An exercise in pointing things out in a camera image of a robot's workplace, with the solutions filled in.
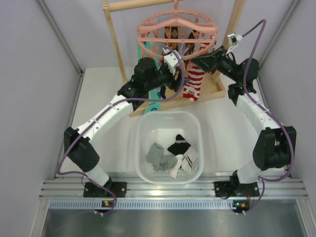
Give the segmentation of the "pink round clip hanger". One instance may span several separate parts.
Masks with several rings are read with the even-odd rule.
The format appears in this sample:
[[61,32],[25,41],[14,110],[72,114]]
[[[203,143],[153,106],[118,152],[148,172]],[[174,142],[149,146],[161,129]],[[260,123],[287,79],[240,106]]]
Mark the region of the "pink round clip hanger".
[[173,1],[173,9],[156,13],[137,28],[139,57],[162,60],[164,46],[178,51],[185,60],[199,56],[215,45],[218,27],[203,13],[180,9]]

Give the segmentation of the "black striped sock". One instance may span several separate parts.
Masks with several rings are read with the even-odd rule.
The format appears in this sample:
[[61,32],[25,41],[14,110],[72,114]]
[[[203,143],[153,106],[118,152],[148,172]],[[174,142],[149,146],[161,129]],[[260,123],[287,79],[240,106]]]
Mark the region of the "black striped sock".
[[178,134],[176,136],[175,143],[172,144],[167,150],[177,156],[177,155],[184,155],[185,152],[191,147],[191,144],[187,142],[187,140],[181,135]]

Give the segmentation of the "black sock white stripes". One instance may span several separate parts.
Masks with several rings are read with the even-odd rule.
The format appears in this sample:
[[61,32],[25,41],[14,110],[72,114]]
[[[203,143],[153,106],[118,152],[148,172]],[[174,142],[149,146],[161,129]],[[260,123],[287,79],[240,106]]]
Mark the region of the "black sock white stripes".
[[159,91],[159,97],[161,99],[166,99],[165,92],[166,92],[166,86],[164,85],[160,88],[160,91]]

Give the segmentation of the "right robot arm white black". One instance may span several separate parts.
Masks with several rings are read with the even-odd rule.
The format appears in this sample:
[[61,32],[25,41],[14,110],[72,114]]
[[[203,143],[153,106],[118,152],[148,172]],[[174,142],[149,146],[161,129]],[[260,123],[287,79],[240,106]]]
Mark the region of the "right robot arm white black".
[[228,97],[246,115],[258,134],[252,159],[230,176],[231,192],[236,196],[244,195],[266,170],[291,164],[296,130],[277,121],[257,96],[253,87],[259,71],[256,59],[247,58],[237,64],[221,46],[209,54],[193,58],[192,63],[206,73],[220,72],[234,81],[229,85]]

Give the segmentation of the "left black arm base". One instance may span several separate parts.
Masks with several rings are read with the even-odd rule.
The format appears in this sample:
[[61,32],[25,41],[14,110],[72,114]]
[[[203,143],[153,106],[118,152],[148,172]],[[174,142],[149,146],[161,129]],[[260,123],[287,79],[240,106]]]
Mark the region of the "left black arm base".
[[[124,198],[127,191],[127,183],[126,182],[113,182],[111,186],[108,188],[117,198]],[[112,195],[95,186],[91,182],[86,182],[84,185],[84,198],[110,198]]]

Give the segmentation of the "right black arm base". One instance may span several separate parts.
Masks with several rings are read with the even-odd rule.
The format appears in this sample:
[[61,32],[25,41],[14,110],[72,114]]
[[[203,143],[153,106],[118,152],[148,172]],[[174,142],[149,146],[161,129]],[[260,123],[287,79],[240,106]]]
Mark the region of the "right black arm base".
[[230,197],[259,197],[260,192],[257,183],[241,184],[236,187],[230,181],[217,181],[214,183],[215,196],[228,199]]

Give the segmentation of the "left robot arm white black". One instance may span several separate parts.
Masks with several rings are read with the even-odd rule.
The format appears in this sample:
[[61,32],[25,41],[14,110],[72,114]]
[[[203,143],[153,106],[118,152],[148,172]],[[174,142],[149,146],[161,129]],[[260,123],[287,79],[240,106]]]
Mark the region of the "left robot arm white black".
[[153,58],[139,59],[131,79],[124,84],[113,99],[83,125],[68,127],[64,132],[64,155],[93,183],[95,191],[107,196],[112,189],[109,175],[99,165],[100,157],[93,142],[118,123],[122,118],[136,111],[144,102],[149,101],[150,91],[169,87],[176,93],[185,81],[183,59],[177,53],[165,55],[160,67]]

